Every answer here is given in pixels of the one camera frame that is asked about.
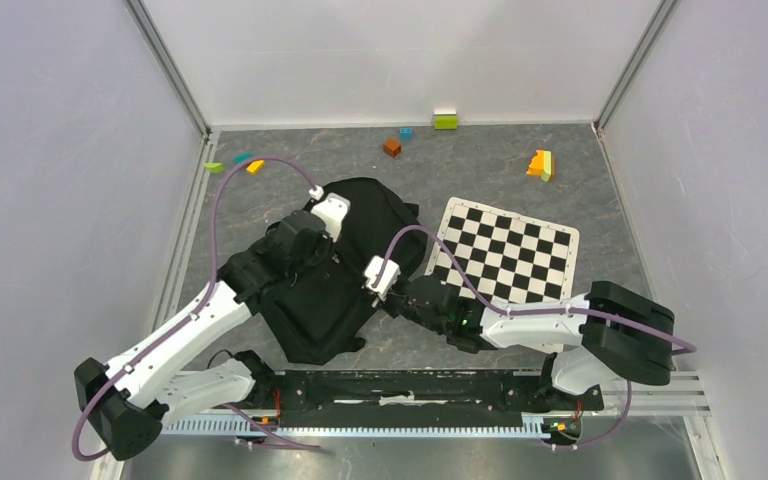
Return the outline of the brown cube block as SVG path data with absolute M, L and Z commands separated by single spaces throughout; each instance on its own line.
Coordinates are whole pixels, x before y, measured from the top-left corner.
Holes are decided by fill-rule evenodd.
M 382 144 L 382 150 L 384 153 L 386 153 L 390 157 L 396 158 L 401 154 L 402 144 L 399 140 L 395 138 L 388 138 Z

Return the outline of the teal block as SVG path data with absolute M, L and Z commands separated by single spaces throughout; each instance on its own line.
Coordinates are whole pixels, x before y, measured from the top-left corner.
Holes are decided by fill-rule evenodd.
M 236 156 L 234 158 L 234 163 L 235 164 L 240 164 L 240 163 L 243 163 L 243 162 L 247 161 L 248 159 L 250 159 L 252 157 L 253 157 L 252 153 L 246 152 L 246 153 L 243 153 L 241 155 Z

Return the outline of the green half-round block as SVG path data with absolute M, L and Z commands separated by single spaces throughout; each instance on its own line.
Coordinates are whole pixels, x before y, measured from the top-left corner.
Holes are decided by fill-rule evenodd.
M 224 171 L 224 165 L 219 162 L 207 162 L 204 164 L 204 168 L 212 174 L 219 174 Z

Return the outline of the orange stepped block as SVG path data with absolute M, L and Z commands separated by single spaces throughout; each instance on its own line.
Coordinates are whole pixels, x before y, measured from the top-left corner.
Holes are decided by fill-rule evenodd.
M 530 176 L 542 177 L 545 172 L 548 155 L 549 152 L 545 150 L 537 150 L 527 167 L 526 174 Z

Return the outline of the black student backpack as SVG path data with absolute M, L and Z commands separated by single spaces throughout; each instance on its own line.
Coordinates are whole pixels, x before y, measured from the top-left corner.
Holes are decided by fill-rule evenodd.
M 362 347 L 357 333 L 376 312 L 364 270 L 373 257 L 385 256 L 398 231 L 418 223 L 418 206 L 374 178 L 331 182 L 324 191 L 349 201 L 335 255 L 261 309 L 291 363 L 323 365 Z

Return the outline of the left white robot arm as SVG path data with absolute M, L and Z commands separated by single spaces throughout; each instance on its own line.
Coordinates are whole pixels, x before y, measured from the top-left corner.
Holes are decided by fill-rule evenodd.
M 345 215 L 320 208 L 292 212 L 217 266 L 196 298 L 150 336 L 106 362 L 83 361 L 74 372 L 81 417 L 73 439 L 90 424 L 104 453 L 127 460 L 184 417 L 224 404 L 257 408 L 273 400 L 276 375 L 253 351 L 200 372 L 181 371 L 329 260 Z

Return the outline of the black white chessboard mat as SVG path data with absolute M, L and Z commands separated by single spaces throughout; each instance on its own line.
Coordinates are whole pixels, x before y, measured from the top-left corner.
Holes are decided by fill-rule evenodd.
M 454 316 L 450 344 L 470 353 L 523 346 L 551 354 L 580 346 L 579 317 L 503 317 L 475 298 L 514 311 L 529 303 L 583 305 L 572 292 L 577 229 L 452 197 L 437 236 L 444 244 L 432 247 L 425 272 L 466 301 Z

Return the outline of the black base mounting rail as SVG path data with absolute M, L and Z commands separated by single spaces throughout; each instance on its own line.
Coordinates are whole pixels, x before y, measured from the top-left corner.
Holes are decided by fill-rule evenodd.
M 599 387 L 563 393 L 533 371 L 287 370 L 257 377 L 241 402 L 286 427 L 514 427 L 524 414 L 600 412 Z

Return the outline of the yellow-green block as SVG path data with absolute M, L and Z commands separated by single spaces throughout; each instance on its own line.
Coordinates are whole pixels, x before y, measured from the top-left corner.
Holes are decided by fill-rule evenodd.
M 550 182 L 555 177 L 555 161 L 551 151 L 541 150 L 541 158 L 543 161 L 541 179 L 545 182 Z

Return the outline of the yellow small block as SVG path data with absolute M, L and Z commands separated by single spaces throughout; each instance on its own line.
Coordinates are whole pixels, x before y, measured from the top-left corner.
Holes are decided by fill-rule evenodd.
M 246 171 L 251 175 L 256 175 L 260 172 L 264 165 L 264 160 L 253 161 L 246 167 Z

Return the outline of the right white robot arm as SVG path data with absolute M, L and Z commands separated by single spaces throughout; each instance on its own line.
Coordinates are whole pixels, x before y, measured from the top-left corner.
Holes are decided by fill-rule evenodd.
M 668 308 L 610 281 L 590 292 L 550 302 L 487 303 L 460 295 L 432 276 L 399 281 L 383 298 L 385 309 L 476 354 L 522 346 L 546 347 L 540 400 L 562 408 L 604 382 L 665 386 L 677 341 Z

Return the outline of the green white block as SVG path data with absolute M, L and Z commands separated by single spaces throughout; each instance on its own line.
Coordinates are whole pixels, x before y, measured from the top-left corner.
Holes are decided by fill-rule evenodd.
M 459 117 L 454 108 L 439 108 L 433 111 L 433 128 L 435 130 L 456 130 Z

